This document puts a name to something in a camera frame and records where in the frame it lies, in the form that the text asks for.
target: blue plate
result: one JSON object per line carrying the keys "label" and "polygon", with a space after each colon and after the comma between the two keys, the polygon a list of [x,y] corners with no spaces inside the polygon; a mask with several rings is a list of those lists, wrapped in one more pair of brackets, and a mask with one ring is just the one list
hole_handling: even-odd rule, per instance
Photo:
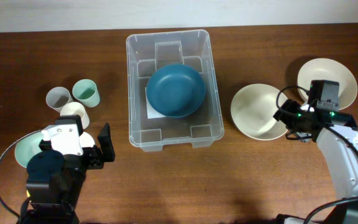
{"label": "blue plate", "polygon": [[194,113],[205,99],[205,84],[199,73],[187,65],[167,65],[150,78],[146,95],[159,113],[182,118]]}

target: gray container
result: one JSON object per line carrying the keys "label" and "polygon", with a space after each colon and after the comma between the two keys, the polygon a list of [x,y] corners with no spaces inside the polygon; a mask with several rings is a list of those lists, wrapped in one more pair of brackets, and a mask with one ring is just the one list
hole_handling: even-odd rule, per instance
{"label": "gray container", "polygon": [[[209,34],[205,30],[133,34],[127,38],[129,141],[143,151],[161,151],[167,144],[210,146],[224,128]],[[181,63],[198,71],[206,98],[186,118],[161,117],[146,100],[149,78],[159,68]]]}

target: brown table surface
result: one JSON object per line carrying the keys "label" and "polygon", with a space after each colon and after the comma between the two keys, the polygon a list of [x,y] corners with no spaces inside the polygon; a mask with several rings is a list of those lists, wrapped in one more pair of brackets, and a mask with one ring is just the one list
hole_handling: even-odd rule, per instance
{"label": "brown table surface", "polygon": [[[256,141],[232,124],[235,92],[252,83],[296,84],[300,67],[331,58],[358,83],[358,24],[206,28],[211,36],[225,135],[211,147],[165,146],[146,153],[128,140],[126,37],[178,29],[0,34],[0,154],[58,116],[45,104],[54,86],[71,90],[90,78],[101,103],[87,108],[94,138],[110,123],[116,161],[90,170],[76,213],[81,222],[246,223],[278,213],[305,217],[334,200],[315,143]],[[300,99],[295,92],[286,93]],[[358,96],[344,112],[358,122]],[[14,210],[25,200],[27,173],[11,151],[0,168],[0,193]],[[324,217],[327,211],[319,214]],[[15,217],[0,205],[0,223]]]}

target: white background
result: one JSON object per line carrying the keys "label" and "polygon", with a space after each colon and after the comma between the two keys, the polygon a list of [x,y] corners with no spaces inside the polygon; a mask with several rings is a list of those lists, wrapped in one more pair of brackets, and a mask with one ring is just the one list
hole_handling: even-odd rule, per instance
{"label": "white background", "polygon": [[0,0],[0,32],[358,22],[358,0]]}

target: white plate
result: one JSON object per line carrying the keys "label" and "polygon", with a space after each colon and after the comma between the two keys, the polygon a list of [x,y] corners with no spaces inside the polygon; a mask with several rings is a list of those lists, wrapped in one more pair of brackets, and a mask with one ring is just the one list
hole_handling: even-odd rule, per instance
{"label": "white plate", "polygon": [[[273,115],[278,110],[276,98],[280,90],[265,84],[242,88],[231,102],[231,116],[236,127],[246,136],[257,140],[273,140],[286,133],[285,124]],[[278,104],[287,97],[282,93]]]}
{"label": "white plate", "polygon": [[[298,73],[298,85],[310,89],[312,80],[329,80],[339,82],[339,109],[350,106],[357,96],[357,83],[352,72],[343,64],[327,59],[317,58],[306,62]],[[298,89],[303,100],[307,101],[306,93]]]}
{"label": "white plate", "polygon": [[[34,133],[16,144],[15,158],[18,164],[26,168],[30,159],[41,152],[39,144],[43,137],[41,132]],[[92,136],[84,132],[80,136],[80,145],[81,147],[93,147],[94,140]]]}

